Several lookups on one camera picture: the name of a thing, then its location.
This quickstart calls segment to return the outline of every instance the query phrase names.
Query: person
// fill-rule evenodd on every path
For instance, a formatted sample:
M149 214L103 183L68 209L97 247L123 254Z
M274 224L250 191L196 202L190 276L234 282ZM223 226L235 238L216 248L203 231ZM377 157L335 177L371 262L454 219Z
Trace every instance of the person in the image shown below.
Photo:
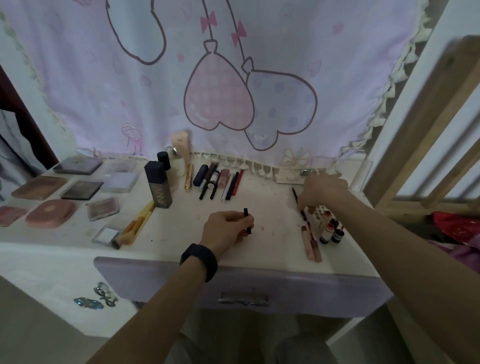
M366 206L345 180L310 175L298 196L309 213L325 205L345 226L407 311L456 363L480 362L480 276L422 238ZM210 215L200 245L219 260L247 236L254 218L242 212ZM207 277L188 257L177 272L90 359L89 364L163 363Z

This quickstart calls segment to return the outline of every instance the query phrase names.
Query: balloon string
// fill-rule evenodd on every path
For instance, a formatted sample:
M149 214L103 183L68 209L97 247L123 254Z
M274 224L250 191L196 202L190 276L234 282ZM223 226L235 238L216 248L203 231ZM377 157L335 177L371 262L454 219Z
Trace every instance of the balloon string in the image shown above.
M205 0L202 0L202 4L204 5L205 18L208 21L208 31L210 32L210 39L213 40L212 26L210 25L210 19L208 19L208 10L207 10L207 6L205 5Z
M227 2L228 8L230 9L230 15L232 16L233 26L235 27L235 33L238 33L237 23L235 22L235 16L233 16L233 10L232 10L232 6L230 5L230 1L228 1L228 0L225 0L225 1ZM238 37L238 38L239 38L241 57L242 57L243 61L245 62L245 55L243 54L243 47L241 46L241 40L240 40L240 37Z

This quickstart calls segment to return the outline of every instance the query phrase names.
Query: small bottle with black cap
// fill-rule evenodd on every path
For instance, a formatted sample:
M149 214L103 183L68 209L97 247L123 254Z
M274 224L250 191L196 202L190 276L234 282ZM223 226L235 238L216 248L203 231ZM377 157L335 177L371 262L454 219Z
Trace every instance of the small bottle with black cap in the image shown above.
M156 157L158 158L158 161L162 162L163 166L165 167L165 172L167 172L168 184L170 185L170 191L175 191L178 188L179 178L177 177L177 170L171 167L170 157L168 156L168 153L165 151L158 152L156 154Z
M155 206L169 208L172 204L172 194L168 185L165 165L162 162L151 160L145 164L145 173Z

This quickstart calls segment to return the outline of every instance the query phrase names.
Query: pink bow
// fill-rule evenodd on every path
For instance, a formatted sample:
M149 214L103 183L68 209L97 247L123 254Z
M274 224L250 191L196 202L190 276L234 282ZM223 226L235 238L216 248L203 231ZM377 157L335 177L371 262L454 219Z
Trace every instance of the pink bow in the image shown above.
M211 12L210 16L208 16L207 18L204 18L201 16L200 25L202 26L202 34L205 33L205 30L207 30L208 25L217 26L218 24L216 22L215 11Z
M239 20L239 26L237 27L237 32L232 33L233 45L235 46L235 48L237 47L237 44L240 41L240 37L245 38L246 36L247 36L247 32L245 31L243 24Z

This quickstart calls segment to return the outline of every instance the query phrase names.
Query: black bottle cap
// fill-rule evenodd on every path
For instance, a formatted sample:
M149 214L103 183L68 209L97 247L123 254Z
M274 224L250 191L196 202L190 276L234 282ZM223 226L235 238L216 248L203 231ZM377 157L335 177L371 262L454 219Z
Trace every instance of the black bottle cap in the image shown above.
M162 162L154 160L145 164L145 173L147 175L148 183L163 184L167 180L167 173Z
M163 166L165 167L165 170L170 169L170 158L168 158L168 153L167 152L158 152L156 154L156 157L158 158L159 162L163 163Z

